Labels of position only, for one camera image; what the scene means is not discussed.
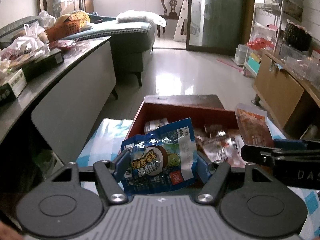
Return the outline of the brown vacuum meat packet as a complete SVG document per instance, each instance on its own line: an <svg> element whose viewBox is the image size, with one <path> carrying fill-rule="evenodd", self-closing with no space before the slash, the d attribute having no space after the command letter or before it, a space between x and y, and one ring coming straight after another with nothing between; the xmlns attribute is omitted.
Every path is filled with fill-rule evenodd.
<svg viewBox="0 0 320 240"><path fill-rule="evenodd" d="M244 141L238 129L226 129L222 125L206 125L194 128L197 151L210 161L227 162L231 167L244 168L246 162L241 157Z"/></svg>

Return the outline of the orange barcode snack packet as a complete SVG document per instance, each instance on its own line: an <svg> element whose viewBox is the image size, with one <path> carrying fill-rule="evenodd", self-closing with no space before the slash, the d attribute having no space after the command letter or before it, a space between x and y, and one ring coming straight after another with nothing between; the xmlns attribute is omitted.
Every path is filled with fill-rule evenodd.
<svg viewBox="0 0 320 240"><path fill-rule="evenodd" d="M274 142L266 122L267 111L238 103L234 113L240 134L246 145L274 147Z"/></svg>

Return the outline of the blue cartoon snack bag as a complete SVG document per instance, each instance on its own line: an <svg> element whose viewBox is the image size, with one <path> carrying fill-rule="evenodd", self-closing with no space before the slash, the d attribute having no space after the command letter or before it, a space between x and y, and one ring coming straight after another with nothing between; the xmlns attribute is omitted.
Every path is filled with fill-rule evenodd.
<svg viewBox="0 0 320 240"><path fill-rule="evenodd" d="M175 191L196 180L197 147L191 118L171 122L121 143L130 165L121 180L127 194Z"/></svg>

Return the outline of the white boxed snack pack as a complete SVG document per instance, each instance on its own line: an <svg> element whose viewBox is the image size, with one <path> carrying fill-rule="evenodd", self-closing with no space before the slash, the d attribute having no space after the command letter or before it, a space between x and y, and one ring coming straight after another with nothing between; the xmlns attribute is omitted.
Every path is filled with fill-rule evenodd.
<svg viewBox="0 0 320 240"><path fill-rule="evenodd" d="M144 133L147 134L149 132L152 132L159 127L167 125L168 123L169 122L167 118L148 121L144 126Z"/></svg>

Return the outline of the blue white checkered tablecloth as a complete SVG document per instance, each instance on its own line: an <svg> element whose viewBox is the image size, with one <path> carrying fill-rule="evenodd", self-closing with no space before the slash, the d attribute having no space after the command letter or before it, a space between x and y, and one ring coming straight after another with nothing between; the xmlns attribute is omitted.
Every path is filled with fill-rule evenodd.
<svg viewBox="0 0 320 240"><path fill-rule="evenodd" d="M113 160L120 151L132 120L117 120L105 118L99 127L89 137L76 162L79 167L91 166L99 160ZM310 189L290 187L295 194L304 200L308 216L300 232L302 239L319 239L319 196Z"/></svg>

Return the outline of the wooden sideboard cabinet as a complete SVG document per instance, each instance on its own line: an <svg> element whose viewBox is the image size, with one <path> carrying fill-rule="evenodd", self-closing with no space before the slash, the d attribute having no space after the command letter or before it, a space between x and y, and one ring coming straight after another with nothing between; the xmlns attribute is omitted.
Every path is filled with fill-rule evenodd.
<svg viewBox="0 0 320 240"><path fill-rule="evenodd" d="M262 102L285 135L319 140L319 90L310 81L296 78L283 61L266 51L253 89L253 103Z"/></svg>

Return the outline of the red cardboard box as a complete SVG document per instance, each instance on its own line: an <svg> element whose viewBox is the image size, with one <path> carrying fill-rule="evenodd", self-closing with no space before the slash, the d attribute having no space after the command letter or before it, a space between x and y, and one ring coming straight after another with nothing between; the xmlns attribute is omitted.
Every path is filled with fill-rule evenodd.
<svg viewBox="0 0 320 240"><path fill-rule="evenodd" d="M231 111L143 103L126 139L135 135L145 135L144 126L148 121L163 118L167 118L169 123L191 118L193 129L210 124L222 125L226 129L237 128L238 126L235 113Z"/></svg>

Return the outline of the dark wooden stool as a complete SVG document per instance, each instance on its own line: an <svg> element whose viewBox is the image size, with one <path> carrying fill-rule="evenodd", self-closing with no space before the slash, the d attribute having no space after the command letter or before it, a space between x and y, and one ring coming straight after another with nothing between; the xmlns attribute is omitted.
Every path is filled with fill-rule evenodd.
<svg viewBox="0 0 320 240"><path fill-rule="evenodd" d="M224 109L217 95L147 95L144 97L147 103L158 103L165 105L187 105L206 108Z"/></svg>

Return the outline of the grey white side cabinet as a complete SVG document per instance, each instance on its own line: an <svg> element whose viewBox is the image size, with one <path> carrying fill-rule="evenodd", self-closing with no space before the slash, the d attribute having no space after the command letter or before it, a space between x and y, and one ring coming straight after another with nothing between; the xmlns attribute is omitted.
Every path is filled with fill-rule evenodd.
<svg viewBox="0 0 320 240"><path fill-rule="evenodd" d="M84 42L63 63L27 83L1 107L1 163L48 146L65 164L76 161L116 85L109 37Z"/></svg>

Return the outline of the clear plastic tray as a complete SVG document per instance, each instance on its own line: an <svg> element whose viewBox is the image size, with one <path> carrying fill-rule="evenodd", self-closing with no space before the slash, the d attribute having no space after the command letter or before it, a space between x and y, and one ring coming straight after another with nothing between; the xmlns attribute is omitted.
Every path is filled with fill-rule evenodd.
<svg viewBox="0 0 320 240"><path fill-rule="evenodd" d="M295 77L309 81L319 90L319 63L285 43L279 44L279 56Z"/></svg>

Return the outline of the black box on cabinet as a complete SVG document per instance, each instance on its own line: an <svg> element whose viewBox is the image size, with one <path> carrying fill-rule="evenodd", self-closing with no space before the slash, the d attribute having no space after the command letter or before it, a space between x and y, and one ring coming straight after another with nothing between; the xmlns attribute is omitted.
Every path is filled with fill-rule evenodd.
<svg viewBox="0 0 320 240"><path fill-rule="evenodd" d="M27 82L44 74L64 62L62 50L55 48L47 56L42 56L33 62L22 66L22 71Z"/></svg>

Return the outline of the white rolling cart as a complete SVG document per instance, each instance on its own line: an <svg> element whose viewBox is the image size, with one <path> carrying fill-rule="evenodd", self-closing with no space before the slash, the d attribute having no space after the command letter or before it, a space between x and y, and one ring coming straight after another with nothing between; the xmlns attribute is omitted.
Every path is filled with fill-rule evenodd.
<svg viewBox="0 0 320 240"><path fill-rule="evenodd" d="M255 3L243 75L257 76L262 52L275 52L284 30L286 0L281 3Z"/></svg>

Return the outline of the green grey sofa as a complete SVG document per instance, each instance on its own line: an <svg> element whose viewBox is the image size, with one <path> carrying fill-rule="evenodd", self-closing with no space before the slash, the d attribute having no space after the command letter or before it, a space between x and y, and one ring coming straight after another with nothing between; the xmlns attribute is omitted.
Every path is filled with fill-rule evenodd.
<svg viewBox="0 0 320 240"><path fill-rule="evenodd" d="M90 22L80 28L79 33L64 37L60 41L85 42L108 37L116 74L133 73L138 82L141 82L142 72L153 50L155 24L118 23L114 17L99 16L95 13L87 14ZM46 11L42 11L39 16L28 16L6 25L1 29L1 48L11 45L19 35L36 36L42 42L48 43L45 31L53 27L56 20Z"/></svg>

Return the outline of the orange plastic basket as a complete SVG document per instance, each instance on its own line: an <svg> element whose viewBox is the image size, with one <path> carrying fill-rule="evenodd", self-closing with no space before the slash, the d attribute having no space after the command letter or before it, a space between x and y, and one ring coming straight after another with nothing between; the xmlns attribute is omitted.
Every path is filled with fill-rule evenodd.
<svg viewBox="0 0 320 240"><path fill-rule="evenodd" d="M82 11L73 11L60 16L53 27L46 29L49 42L61 40L72 34L80 32L80 28L90 22L89 15Z"/></svg>

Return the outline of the white blanket on sofa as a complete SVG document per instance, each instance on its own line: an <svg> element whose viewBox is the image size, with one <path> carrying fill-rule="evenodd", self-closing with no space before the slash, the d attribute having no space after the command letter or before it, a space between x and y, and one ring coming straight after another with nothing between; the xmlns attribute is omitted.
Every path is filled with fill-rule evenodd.
<svg viewBox="0 0 320 240"><path fill-rule="evenodd" d="M116 21L118 23L127 23L127 22L149 22L161 27L166 27L166 20L154 13L149 11L136 11L136 10L127 10L117 15Z"/></svg>

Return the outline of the dark wooden chair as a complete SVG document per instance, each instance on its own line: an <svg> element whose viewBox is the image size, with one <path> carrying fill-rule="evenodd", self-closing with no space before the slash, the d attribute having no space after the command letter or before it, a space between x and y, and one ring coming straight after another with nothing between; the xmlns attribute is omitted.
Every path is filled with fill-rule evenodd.
<svg viewBox="0 0 320 240"><path fill-rule="evenodd" d="M188 0L183 0L180 9L177 9L177 0L161 0L164 13L162 17L165 20L177 20L174 41L186 42L187 39L187 17Z"/></svg>

